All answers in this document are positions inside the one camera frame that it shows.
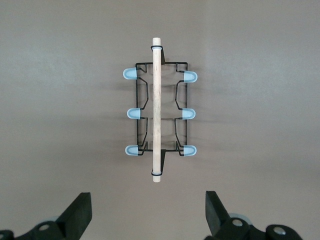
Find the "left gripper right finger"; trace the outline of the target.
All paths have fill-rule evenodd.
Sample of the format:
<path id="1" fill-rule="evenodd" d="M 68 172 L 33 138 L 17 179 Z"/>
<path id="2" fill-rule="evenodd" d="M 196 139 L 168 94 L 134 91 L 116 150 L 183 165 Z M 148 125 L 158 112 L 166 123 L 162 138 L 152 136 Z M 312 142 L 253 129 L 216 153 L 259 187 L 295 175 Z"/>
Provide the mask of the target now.
<path id="1" fill-rule="evenodd" d="M 211 235 L 204 240 L 303 240 L 286 225 L 271 224 L 261 231 L 248 217 L 228 213 L 215 191 L 205 193 L 205 217 Z"/>

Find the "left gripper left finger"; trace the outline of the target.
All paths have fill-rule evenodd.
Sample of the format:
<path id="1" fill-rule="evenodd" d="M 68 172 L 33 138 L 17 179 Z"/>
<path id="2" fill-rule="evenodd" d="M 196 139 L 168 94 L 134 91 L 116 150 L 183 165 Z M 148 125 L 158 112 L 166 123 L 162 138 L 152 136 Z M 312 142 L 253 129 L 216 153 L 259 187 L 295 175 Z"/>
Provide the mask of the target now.
<path id="1" fill-rule="evenodd" d="M 56 220 L 41 222 L 20 236 L 0 230 L 0 240 L 80 240 L 91 220 L 91 194 L 82 192 Z"/>

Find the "black wire cup holder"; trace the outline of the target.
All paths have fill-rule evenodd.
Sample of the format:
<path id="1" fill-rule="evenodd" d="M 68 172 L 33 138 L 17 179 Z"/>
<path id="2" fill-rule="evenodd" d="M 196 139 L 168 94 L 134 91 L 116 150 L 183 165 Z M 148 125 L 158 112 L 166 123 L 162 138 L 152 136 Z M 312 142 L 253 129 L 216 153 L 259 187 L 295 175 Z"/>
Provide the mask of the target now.
<path id="1" fill-rule="evenodd" d="M 164 49 L 159 37 L 152 39 L 152 62 L 138 62 L 133 68 L 127 68 L 122 75 L 126 80 L 135 81 L 135 96 L 136 107 L 127 110 L 127 117 L 136 120 L 136 144 L 128 145 L 125 148 L 125 153 L 128 156 L 142 156 L 145 152 L 152 152 L 152 181 L 159 183 L 163 175 L 165 156 L 168 152 L 176 152 L 181 157 L 194 156 L 197 153 L 197 148 L 194 145 L 181 144 L 177 134 L 177 121 L 187 122 L 196 117 L 196 111 L 188 107 L 180 107 L 178 102 L 179 85 L 185 84 L 185 104 L 188 105 L 188 84 L 195 83 L 198 80 L 198 74 L 194 71 L 188 70 L 187 62 L 169 62 L 165 60 Z M 164 149 L 161 147 L 162 143 L 162 66 L 174 65 L 177 73 L 183 74 L 183 79 L 176 83 L 174 101 L 176 107 L 181 111 L 180 117 L 173 119 L 174 134 L 175 134 L 175 148 Z M 149 102 L 149 86 L 148 82 L 139 75 L 139 71 L 147 74 L 148 66 L 152 66 L 153 77 L 153 123 L 152 123 L 152 149 L 149 149 L 148 136 L 149 118 L 142 116 Z"/>

